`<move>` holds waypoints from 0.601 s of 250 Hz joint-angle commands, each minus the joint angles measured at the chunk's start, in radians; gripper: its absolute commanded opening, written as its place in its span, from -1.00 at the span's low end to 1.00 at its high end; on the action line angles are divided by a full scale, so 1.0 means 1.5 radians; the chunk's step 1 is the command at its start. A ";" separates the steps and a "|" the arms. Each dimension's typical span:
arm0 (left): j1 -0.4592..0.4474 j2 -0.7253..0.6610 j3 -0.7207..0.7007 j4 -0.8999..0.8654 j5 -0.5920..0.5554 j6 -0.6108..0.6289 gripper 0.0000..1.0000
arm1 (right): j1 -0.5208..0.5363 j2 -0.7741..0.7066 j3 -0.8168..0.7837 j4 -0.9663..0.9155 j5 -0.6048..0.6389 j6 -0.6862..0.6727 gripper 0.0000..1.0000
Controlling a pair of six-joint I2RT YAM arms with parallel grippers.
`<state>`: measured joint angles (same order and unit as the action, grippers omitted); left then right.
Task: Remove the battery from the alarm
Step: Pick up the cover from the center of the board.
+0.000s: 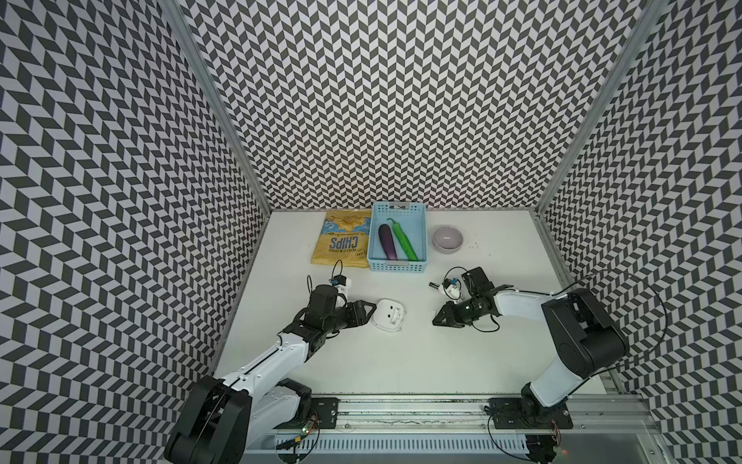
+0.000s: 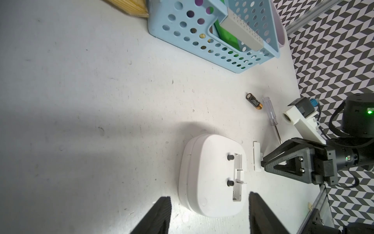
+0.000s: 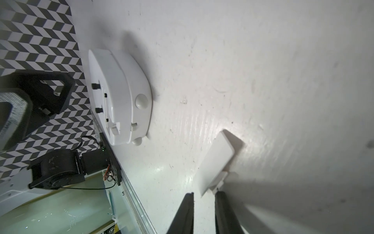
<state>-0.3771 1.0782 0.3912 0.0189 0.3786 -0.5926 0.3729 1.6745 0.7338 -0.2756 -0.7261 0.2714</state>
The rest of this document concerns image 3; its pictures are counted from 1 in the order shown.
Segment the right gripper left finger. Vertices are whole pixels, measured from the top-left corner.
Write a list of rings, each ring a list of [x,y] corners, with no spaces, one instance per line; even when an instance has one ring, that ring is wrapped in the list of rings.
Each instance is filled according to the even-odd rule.
[[[194,193],[185,194],[167,234],[193,234]]]

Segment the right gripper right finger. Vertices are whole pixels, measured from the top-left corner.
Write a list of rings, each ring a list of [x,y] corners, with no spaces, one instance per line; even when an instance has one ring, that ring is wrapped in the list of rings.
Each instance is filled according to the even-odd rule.
[[[215,226],[217,234],[244,234],[225,192],[215,194]]]

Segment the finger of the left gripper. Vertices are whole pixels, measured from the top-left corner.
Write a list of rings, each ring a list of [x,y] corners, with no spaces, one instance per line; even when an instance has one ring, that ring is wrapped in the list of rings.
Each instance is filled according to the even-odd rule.
[[[63,84],[59,96],[55,95],[55,91],[46,81],[59,81]],[[75,85],[75,79],[65,72],[18,70],[5,76],[6,88],[23,90],[38,108],[45,107],[53,115],[67,109]]]
[[[18,88],[1,89],[1,150],[8,151],[26,137],[33,103]]]

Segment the white battery cover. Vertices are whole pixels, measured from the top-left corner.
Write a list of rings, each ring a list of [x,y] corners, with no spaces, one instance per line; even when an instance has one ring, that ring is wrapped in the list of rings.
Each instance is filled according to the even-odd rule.
[[[224,185],[224,180],[228,176],[225,168],[234,155],[235,149],[225,131],[219,132],[198,166],[193,180],[201,197],[209,190],[216,194]]]

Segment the white square alarm clock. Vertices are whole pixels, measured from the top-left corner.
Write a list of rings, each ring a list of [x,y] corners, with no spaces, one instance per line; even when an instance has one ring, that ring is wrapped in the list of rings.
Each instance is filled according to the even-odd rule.
[[[150,83],[136,60],[126,52],[88,52],[94,112],[112,145],[139,146],[152,114]]]

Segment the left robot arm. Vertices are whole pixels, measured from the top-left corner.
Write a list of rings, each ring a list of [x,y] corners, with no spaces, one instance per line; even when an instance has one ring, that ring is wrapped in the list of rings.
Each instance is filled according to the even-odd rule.
[[[1,77],[1,152],[7,152],[64,112],[75,87],[65,72],[19,70]],[[50,190],[69,184],[79,172],[77,151],[54,150],[1,184],[1,215]]]

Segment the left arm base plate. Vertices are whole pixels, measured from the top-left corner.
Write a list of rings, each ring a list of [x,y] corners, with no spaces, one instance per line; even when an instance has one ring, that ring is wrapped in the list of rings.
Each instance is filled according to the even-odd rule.
[[[111,173],[114,181],[118,186],[122,182],[121,167],[119,162],[111,149],[111,145],[108,142],[104,133],[99,134],[100,142],[99,148],[90,152],[83,153],[80,157],[83,171],[87,175],[91,175],[102,171],[104,169]]]

